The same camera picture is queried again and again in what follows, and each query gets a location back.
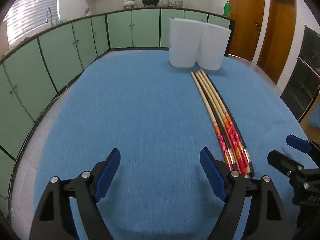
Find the bamboo chopstick red end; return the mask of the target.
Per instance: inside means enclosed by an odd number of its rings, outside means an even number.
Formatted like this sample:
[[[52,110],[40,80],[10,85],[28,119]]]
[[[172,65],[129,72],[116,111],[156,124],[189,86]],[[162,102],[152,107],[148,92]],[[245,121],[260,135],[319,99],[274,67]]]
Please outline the bamboo chopstick red end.
[[[223,114],[224,114],[234,136],[235,136],[235,140],[237,142],[238,148],[243,155],[245,166],[249,166],[249,164],[251,163],[251,159],[250,159],[249,154],[247,152],[247,147],[243,141],[243,138],[242,138],[240,132],[238,131],[236,123],[234,122],[233,117],[232,117],[227,105],[225,104],[222,96],[220,95],[219,91],[217,90],[217,88],[215,87],[213,82],[210,80],[208,75],[202,69],[200,70],[200,73],[204,77],[204,79],[207,81],[216,100],[218,101],[218,103],[220,105],[221,111],[223,112]]]

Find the black chopstick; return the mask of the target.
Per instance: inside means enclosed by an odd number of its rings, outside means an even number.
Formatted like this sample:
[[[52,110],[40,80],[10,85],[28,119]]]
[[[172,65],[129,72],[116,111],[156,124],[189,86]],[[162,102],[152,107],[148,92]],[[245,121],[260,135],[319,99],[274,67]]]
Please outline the black chopstick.
[[[236,131],[238,137],[239,137],[239,140],[241,141],[241,144],[242,144],[242,149],[243,149],[243,152],[245,154],[245,157],[248,161],[248,166],[249,166],[249,169],[250,169],[250,172],[249,172],[249,176],[251,178],[253,178],[255,176],[255,170],[254,170],[254,166],[253,166],[253,163],[252,163],[252,160],[251,160],[251,157],[249,155],[249,152],[248,152],[248,148],[247,148],[247,145],[242,137],[242,134],[238,128],[238,125],[237,123],[235,122],[234,118],[233,118],[233,115],[231,113],[231,111],[229,110],[228,106],[226,105],[223,97],[221,96],[220,92],[218,91],[218,89],[216,88],[216,86],[214,85],[214,83],[212,82],[212,80],[210,79],[210,77],[208,75],[206,75],[206,77],[208,78],[208,80],[210,81],[210,84],[212,85],[212,87],[214,88],[214,90],[216,91],[216,94],[219,96],[219,99],[220,99],[220,102],[221,104],[224,105],[224,108],[226,109],[226,112],[228,113],[229,115],[229,118],[233,124],[233,127],[234,127],[234,130]]]

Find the bamboo chopstick red patterned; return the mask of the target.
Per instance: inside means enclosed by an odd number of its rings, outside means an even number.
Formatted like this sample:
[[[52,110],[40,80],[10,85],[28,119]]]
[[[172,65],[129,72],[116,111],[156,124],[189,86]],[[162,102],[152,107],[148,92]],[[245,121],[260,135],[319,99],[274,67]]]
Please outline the bamboo chopstick red patterned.
[[[247,177],[250,173],[250,169],[244,157],[244,154],[242,153],[240,142],[236,138],[232,130],[232,127],[229,122],[228,114],[225,111],[225,107],[222,105],[222,101],[220,100],[220,97],[218,96],[216,90],[214,89],[213,85],[209,81],[209,78],[205,74],[205,72],[203,70],[199,70],[196,74],[200,78],[200,80],[203,82],[204,86],[209,92],[214,110],[218,115],[220,123],[223,126],[223,130],[226,134],[227,141],[231,147],[232,158],[236,161],[237,167],[239,168],[239,171],[241,172],[241,174]]]

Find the bamboo chopstick orange handle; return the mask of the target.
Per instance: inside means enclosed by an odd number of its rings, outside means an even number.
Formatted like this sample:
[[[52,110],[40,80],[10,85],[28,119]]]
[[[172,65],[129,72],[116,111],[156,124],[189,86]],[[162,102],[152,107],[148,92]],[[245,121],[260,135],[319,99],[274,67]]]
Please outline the bamboo chopstick orange handle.
[[[225,143],[227,144],[227,147],[229,148],[229,150],[232,154],[232,157],[236,161],[237,167],[239,169],[238,171],[242,175],[247,177],[248,172],[247,172],[247,169],[245,168],[244,161],[242,160],[242,155],[240,154],[240,150],[238,149],[235,140],[230,138],[231,132],[228,131],[229,125],[227,125],[227,127],[225,126],[225,124],[227,123],[227,120],[226,120],[223,112],[221,111],[221,108],[220,108],[218,101],[216,100],[210,86],[208,85],[208,83],[204,79],[204,77],[201,75],[200,71],[196,72],[196,76],[200,78],[201,84],[205,88],[207,88],[207,91],[209,92],[210,100],[211,100],[211,103],[210,103],[211,107],[214,110],[214,115],[215,115],[217,122],[218,122],[218,125],[221,129]]]

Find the bamboo chopstick red handle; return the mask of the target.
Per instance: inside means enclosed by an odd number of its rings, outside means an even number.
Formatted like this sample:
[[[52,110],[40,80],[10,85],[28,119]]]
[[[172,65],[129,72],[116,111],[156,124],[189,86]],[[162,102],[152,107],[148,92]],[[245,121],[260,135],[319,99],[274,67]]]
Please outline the bamboo chopstick red handle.
[[[229,148],[227,147],[227,144],[225,143],[221,129],[220,129],[218,122],[217,122],[217,119],[214,115],[214,110],[211,107],[211,104],[210,104],[211,100],[210,100],[209,92],[207,91],[207,88],[205,88],[201,84],[200,78],[196,76],[195,72],[191,72],[191,77],[193,78],[193,81],[195,82],[195,85],[199,90],[200,96],[201,96],[203,103],[204,103],[204,105],[207,109],[207,112],[209,114],[210,120],[213,125],[213,129],[215,131],[217,140],[220,145],[221,152],[223,154],[225,164],[227,165],[227,167],[229,168],[230,171],[232,171],[232,170],[238,171],[239,169],[237,167],[236,161],[232,157],[232,154],[231,154]]]

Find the green lower kitchen cabinets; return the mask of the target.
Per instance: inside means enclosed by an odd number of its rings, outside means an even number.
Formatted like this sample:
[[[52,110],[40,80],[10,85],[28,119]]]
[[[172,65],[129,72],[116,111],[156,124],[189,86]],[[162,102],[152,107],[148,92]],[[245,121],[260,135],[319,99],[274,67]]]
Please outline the green lower kitchen cabinets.
[[[78,18],[23,41],[1,58],[1,211],[7,213],[14,166],[35,122],[53,98],[111,50],[169,46],[169,20],[229,30],[235,20],[193,10],[146,8]]]

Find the brown wooden door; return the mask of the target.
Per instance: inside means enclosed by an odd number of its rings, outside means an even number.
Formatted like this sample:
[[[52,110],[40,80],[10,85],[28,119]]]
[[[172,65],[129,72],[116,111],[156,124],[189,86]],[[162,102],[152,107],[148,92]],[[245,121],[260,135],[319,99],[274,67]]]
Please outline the brown wooden door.
[[[230,18],[235,20],[229,52],[252,61],[264,16],[265,0],[229,0]]]
[[[270,0],[264,42],[257,65],[277,83],[289,56],[295,34],[296,0]]]

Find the blue table mat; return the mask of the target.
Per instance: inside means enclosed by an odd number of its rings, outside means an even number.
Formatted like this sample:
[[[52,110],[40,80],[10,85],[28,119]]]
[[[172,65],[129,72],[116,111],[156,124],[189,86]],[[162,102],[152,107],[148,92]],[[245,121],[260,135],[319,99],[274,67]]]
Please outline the blue table mat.
[[[79,77],[55,117],[42,151],[33,203],[50,178],[77,177],[121,153],[107,195],[98,203],[115,239],[206,239],[223,207],[200,164],[200,150],[222,159],[209,115],[189,69],[175,68],[167,51],[144,51],[95,61]],[[313,167],[287,146],[304,138],[281,98],[246,65],[225,58],[208,76],[220,92],[253,161],[256,177],[268,175],[291,228],[299,208],[286,176],[267,162],[272,150]]]

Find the white double utensil holder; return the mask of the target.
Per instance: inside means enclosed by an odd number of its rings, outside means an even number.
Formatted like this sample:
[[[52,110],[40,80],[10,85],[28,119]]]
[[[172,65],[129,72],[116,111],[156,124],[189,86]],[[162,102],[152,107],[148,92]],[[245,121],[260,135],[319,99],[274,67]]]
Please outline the white double utensil holder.
[[[211,23],[171,18],[169,61],[176,68],[219,70],[231,30]]]

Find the green bottle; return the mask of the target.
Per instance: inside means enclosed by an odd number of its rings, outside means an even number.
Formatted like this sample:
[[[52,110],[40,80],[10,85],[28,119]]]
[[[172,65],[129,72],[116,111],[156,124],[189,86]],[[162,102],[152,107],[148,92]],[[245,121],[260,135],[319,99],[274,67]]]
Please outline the green bottle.
[[[230,16],[230,10],[231,10],[231,4],[227,1],[224,5],[224,10],[223,10],[223,15],[225,17],[229,17]]]

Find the chrome sink faucet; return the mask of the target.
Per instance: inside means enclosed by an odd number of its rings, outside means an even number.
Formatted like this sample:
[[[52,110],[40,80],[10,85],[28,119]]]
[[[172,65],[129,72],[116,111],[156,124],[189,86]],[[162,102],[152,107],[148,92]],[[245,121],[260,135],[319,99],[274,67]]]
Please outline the chrome sink faucet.
[[[50,7],[47,8],[47,12],[46,12],[46,23],[50,23],[51,28],[54,26],[52,10]]]

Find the black wok pan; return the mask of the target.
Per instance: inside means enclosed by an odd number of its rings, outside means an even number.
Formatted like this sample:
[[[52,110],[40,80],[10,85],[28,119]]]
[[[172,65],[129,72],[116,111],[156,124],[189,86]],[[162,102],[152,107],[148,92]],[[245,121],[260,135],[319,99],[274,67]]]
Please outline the black wok pan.
[[[144,7],[157,7],[159,0],[142,0]]]

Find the small kettle on counter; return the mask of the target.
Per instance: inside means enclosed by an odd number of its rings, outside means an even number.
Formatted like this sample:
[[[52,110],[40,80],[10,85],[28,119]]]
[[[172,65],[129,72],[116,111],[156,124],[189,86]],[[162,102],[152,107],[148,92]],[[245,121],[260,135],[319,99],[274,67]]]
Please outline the small kettle on counter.
[[[86,8],[85,9],[85,16],[91,16],[91,14],[92,14],[91,9],[90,8]]]

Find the window blinds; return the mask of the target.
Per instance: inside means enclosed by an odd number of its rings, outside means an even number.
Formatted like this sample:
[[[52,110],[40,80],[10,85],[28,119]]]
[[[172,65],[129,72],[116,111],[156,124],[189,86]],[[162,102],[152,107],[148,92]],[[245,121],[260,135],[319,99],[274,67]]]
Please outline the window blinds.
[[[48,7],[52,10],[53,20],[58,19],[57,0],[16,0],[4,18],[9,44],[13,44],[26,32],[45,24]]]

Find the white cooking pot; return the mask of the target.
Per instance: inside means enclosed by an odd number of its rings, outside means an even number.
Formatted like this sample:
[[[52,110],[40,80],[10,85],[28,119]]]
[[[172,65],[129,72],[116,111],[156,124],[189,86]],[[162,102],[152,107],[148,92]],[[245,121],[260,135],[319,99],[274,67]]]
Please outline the white cooking pot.
[[[136,6],[136,0],[123,0],[123,8],[132,8]]]

